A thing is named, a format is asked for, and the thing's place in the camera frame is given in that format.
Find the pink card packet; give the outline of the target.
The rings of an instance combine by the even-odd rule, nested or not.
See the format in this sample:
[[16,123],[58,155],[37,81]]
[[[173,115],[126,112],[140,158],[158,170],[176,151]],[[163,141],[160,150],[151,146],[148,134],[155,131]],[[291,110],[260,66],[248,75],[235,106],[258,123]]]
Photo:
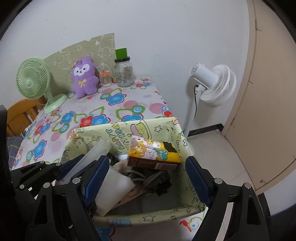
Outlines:
[[126,194],[114,207],[113,209],[124,205],[132,200],[134,200],[137,197],[140,197],[141,195],[147,193],[147,190],[142,188],[141,186],[134,186],[132,190],[130,190],[130,192],[128,192],[128,194]]

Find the white tissue pack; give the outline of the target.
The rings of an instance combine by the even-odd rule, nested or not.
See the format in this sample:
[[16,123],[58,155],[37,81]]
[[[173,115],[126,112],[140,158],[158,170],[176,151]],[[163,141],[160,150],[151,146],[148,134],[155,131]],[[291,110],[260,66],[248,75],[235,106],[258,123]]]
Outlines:
[[95,197],[96,213],[105,216],[123,197],[134,188],[131,178],[109,167],[107,175]]

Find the toothpick jar orange lid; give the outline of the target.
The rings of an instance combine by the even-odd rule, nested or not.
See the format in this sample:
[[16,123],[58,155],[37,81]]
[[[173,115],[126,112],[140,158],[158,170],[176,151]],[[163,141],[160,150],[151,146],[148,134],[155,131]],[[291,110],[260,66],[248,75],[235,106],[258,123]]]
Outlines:
[[102,71],[99,74],[100,82],[103,87],[107,87],[112,84],[112,77],[109,71]]

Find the green desk fan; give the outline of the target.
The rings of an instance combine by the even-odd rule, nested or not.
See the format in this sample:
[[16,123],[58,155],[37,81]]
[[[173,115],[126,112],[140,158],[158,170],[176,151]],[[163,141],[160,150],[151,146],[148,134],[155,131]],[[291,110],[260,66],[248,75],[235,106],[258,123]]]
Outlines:
[[43,59],[29,58],[22,62],[16,72],[16,87],[21,95],[29,100],[45,97],[47,103],[44,113],[51,113],[59,108],[67,95],[53,96],[50,87],[51,73]]

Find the floral tablecloth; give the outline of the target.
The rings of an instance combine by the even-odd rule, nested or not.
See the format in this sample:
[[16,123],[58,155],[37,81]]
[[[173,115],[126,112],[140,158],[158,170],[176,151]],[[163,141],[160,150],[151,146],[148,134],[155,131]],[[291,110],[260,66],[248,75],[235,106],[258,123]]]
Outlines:
[[[61,163],[68,138],[76,128],[156,118],[174,116],[149,78],[138,79],[131,87],[100,87],[95,94],[80,99],[70,92],[59,108],[40,112],[26,128],[22,158],[12,169],[39,161]],[[98,227],[104,240],[191,240],[206,211],[161,223]]]

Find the glass jar green lid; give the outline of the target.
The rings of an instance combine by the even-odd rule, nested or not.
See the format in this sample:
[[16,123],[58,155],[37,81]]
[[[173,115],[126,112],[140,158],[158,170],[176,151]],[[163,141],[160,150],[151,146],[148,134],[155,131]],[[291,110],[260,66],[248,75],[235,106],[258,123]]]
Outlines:
[[133,74],[132,63],[127,53],[127,48],[120,48],[115,50],[116,58],[113,68],[113,76],[117,85],[122,87],[131,87],[134,84],[135,77]]

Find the purple plush toy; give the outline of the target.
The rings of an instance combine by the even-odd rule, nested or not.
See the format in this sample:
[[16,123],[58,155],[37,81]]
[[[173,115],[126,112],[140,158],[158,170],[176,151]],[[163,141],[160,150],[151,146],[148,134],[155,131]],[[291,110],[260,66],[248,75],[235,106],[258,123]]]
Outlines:
[[72,80],[76,98],[80,99],[97,92],[99,79],[95,75],[95,64],[90,56],[83,57],[73,65]]

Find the white standing fan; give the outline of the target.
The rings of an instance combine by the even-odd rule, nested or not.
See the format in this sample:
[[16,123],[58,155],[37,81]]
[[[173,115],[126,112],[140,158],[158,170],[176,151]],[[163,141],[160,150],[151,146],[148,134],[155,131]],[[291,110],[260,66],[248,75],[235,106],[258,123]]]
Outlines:
[[218,109],[228,101],[236,89],[235,73],[225,64],[208,69],[195,63],[190,70],[193,85],[193,106],[189,108],[184,124],[184,136],[188,137],[194,127],[208,127],[220,123]]

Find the beige door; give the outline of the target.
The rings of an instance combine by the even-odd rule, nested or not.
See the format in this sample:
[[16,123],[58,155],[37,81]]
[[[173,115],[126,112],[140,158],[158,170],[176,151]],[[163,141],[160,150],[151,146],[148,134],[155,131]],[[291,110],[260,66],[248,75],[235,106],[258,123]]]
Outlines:
[[267,4],[247,5],[247,61],[223,134],[261,194],[295,169],[295,42]]

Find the grey drawstring pouch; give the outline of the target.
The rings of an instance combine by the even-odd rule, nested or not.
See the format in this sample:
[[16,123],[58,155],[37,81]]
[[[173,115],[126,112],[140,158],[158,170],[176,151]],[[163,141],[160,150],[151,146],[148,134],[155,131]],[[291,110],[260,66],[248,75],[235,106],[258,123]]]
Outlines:
[[124,171],[136,187],[158,196],[166,194],[172,187],[171,176],[167,170],[131,168]]

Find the cartoon yellow tissue pack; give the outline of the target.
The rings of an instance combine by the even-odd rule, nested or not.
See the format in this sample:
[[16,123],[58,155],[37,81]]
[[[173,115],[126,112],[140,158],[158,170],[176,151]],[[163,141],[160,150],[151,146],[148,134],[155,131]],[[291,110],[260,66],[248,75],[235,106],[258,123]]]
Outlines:
[[127,159],[128,166],[173,171],[180,163],[181,159],[171,143],[132,136]]

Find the clear plastic bag pack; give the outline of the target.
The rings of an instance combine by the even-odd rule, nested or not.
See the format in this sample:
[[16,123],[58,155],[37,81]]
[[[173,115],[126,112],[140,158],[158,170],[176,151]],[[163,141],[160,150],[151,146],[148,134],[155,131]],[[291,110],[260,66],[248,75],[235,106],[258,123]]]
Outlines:
[[85,168],[91,162],[98,160],[102,155],[106,156],[111,148],[109,141],[100,140],[73,168],[63,177],[60,184],[68,184],[71,178]]

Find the green patterned wall mat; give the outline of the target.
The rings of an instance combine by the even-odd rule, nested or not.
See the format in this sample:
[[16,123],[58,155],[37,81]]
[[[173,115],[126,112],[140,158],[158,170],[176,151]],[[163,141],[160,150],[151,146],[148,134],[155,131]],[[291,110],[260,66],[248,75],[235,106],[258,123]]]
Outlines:
[[115,65],[115,35],[109,33],[70,45],[45,58],[51,72],[50,87],[53,95],[72,90],[72,66],[83,57],[90,56],[97,71],[111,71]]

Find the grey plaid pillow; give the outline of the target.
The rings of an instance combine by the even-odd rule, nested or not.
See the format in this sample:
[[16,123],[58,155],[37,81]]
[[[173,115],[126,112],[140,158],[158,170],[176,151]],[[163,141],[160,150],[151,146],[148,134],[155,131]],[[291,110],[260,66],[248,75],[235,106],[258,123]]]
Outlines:
[[15,167],[22,158],[23,147],[21,146],[23,141],[22,136],[7,137],[6,143],[8,146],[9,155],[9,168]]

